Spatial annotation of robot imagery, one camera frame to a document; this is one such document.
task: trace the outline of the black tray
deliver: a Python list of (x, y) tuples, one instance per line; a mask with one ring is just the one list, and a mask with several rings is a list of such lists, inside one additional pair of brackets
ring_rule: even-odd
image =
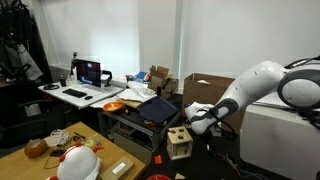
[(157, 123), (167, 120), (178, 111), (173, 104), (160, 96), (141, 103), (137, 109), (140, 111), (141, 116)]

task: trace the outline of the wooden cube with holes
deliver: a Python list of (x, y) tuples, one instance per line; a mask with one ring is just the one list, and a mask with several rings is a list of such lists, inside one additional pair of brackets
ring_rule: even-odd
[(192, 144), (193, 139), (184, 126), (169, 128), (167, 151), (171, 160), (190, 157)]

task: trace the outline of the black chair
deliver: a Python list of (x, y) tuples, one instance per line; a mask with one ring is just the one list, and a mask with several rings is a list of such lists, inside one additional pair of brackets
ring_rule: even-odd
[(44, 138), (55, 129), (66, 127), (63, 111), (42, 109), (41, 114), (27, 117), (24, 106), (48, 103), (42, 99), (16, 104), (10, 96), (0, 89), (0, 148), (11, 148), (27, 143), (30, 139)]

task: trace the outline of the keyboard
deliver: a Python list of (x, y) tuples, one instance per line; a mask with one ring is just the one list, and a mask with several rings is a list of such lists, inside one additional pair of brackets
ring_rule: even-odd
[(74, 89), (67, 89), (67, 90), (62, 91), (62, 92), (65, 93), (65, 94), (69, 94), (71, 96), (74, 96), (74, 97), (78, 97), (78, 98), (81, 98), (81, 97), (87, 95), (87, 93), (84, 93), (84, 92), (81, 92), (81, 91), (77, 91), (77, 90), (74, 90)]

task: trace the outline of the robotic arm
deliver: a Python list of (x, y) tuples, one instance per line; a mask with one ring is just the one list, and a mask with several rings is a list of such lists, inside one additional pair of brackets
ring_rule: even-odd
[(194, 103), (185, 109), (193, 131), (205, 134), (234, 112), (276, 90), (284, 103), (298, 111), (320, 108), (320, 64), (310, 63), (317, 58), (299, 60), (286, 68), (271, 61), (252, 67), (233, 81), (215, 106)]

